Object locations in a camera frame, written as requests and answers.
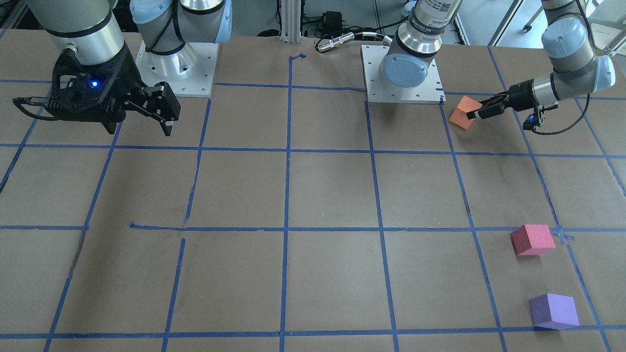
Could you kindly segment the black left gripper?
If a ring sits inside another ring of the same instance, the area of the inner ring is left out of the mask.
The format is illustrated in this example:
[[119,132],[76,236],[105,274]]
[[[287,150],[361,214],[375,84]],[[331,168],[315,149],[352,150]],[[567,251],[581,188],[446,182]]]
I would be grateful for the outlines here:
[[494,96],[480,103],[483,106],[468,112],[467,119],[491,118],[503,114],[507,108],[514,110],[534,109],[537,105],[534,96],[534,80],[526,80],[525,82],[512,85],[507,92],[494,94]]

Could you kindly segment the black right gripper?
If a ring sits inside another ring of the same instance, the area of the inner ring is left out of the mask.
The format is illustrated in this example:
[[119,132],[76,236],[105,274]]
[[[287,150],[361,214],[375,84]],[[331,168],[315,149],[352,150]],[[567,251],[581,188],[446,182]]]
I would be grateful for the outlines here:
[[181,105],[168,82],[146,87],[129,47],[91,66],[78,62],[76,54],[66,47],[54,65],[51,94],[45,105],[54,119],[101,123],[113,134],[117,123],[125,119],[125,111],[134,110],[156,120],[164,135],[171,136]]

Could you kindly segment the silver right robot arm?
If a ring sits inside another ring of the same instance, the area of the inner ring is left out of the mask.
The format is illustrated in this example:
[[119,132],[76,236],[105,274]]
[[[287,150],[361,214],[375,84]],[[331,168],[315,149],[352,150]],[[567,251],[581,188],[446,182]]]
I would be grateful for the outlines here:
[[100,123],[114,134],[127,111],[159,123],[170,136],[181,106],[170,83],[199,73],[192,43],[226,43],[232,35],[230,0],[132,0],[129,10],[142,36],[145,83],[109,0],[28,0],[42,28],[60,49],[48,97],[16,97],[25,115],[44,121]]

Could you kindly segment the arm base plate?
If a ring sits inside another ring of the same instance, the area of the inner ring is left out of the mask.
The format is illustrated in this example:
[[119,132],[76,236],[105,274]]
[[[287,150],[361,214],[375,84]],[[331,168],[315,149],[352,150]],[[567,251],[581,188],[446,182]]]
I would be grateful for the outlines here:
[[178,53],[159,56],[148,53],[141,43],[135,63],[148,86],[168,82],[176,97],[210,98],[220,47],[217,43],[186,43]]
[[426,61],[387,46],[362,45],[367,100],[371,103],[439,104],[447,99],[435,59]]

